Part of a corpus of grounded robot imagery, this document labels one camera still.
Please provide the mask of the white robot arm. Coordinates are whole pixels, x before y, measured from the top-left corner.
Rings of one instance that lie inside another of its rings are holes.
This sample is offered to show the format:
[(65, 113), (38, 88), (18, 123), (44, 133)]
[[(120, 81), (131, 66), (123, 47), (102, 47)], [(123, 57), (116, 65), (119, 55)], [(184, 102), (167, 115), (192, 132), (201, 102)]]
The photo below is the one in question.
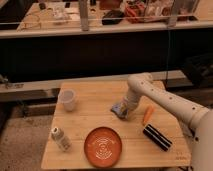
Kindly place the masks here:
[(127, 85), (123, 98), (125, 107), (135, 110), (141, 97), (146, 96), (167, 110), (195, 133), (192, 171), (213, 171), (213, 109), (156, 87), (151, 73), (132, 74)]

